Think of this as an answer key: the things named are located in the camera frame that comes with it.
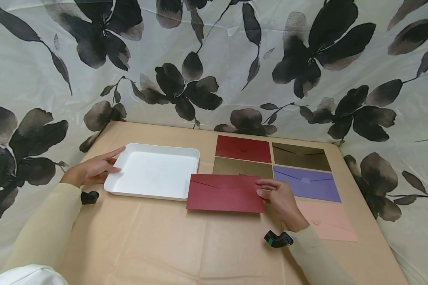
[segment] hand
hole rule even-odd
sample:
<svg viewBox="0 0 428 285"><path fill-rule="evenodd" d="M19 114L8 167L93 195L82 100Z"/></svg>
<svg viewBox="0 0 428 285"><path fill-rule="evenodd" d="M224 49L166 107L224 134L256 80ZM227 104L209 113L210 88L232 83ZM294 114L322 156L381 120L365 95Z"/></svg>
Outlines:
<svg viewBox="0 0 428 285"><path fill-rule="evenodd" d="M262 179L256 183L262 186L262 189L257 190L257 194L271 202L289 231L296 233L309 227L309 223L297 207L297 202L288 183L273 179Z"/></svg>
<svg viewBox="0 0 428 285"><path fill-rule="evenodd" d="M62 177L60 183L72 184L76 187L82 185L105 183L106 177L110 173L118 173L120 168L114 167L116 159L113 158L124 151L126 147L120 147L117 150L95 156L85 162L82 162L72 168Z"/></svg>

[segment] purple envelope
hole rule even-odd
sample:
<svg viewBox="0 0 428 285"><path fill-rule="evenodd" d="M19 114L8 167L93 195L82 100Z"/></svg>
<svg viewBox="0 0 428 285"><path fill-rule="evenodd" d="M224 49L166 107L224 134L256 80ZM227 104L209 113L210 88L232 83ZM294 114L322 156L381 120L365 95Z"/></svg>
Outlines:
<svg viewBox="0 0 428 285"><path fill-rule="evenodd" d="M331 173L274 166L274 179L289 183L297 197L341 202Z"/></svg>

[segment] person's arm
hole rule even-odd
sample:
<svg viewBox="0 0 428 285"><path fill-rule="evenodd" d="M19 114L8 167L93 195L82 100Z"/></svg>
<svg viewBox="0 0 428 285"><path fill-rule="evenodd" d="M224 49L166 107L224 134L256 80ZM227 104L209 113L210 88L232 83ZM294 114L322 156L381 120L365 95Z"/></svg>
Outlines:
<svg viewBox="0 0 428 285"><path fill-rule="evenodd" d="M257 194L269 200L293 238L290 252L311 285L355 285L352 277L328 252L315 229L297 207L290 185L277 180L257 181Z"/></svg>
<svg viewBox="0 0 428 285"><path fill-rule="evenodd" d="M125 147L96 156L69 169L42 206L28 220L16 240L1 273L29 264L56 268L70 239L73 223L81 209L82 185L104 183L113 167L114 156Z"/></svg>

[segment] beige sleeve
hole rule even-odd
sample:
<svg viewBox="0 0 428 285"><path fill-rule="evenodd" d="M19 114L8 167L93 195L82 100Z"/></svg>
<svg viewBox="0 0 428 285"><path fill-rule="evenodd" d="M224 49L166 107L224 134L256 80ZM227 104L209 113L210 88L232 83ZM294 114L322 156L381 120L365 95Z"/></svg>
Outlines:
<svg viewBox="0 0 428 285"><path fill-rule="evenodd" d="M293 233L287 231L294 243L290 252L304 271L311 285L354 285L352 277L328 252L312 226Z"/></svg>
<svg viewBox="0 0 428 285"><path fill-rule="evenodd" d="M27 221L1 273L29 264L57 268L81 210L81 190L59 183Z"/></svg>

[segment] white object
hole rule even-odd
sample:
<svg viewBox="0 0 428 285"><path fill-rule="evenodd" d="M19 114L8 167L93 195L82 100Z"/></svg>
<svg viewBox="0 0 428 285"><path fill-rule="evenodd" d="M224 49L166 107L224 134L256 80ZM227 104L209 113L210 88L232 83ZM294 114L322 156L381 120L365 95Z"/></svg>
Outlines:
<svg viewBox="0 0 428 285"><path fill-rule="evenodd" d="M187 201L190 175L197 173L196 149L150 144L128 144L109 174L105 190L116 195Z"/></svg>
<svg viewBox="0 0 428 285"><path fill-rule="evenodd" d="M0 285L69 285L51 267L30 264L0 274Z"/></svg>

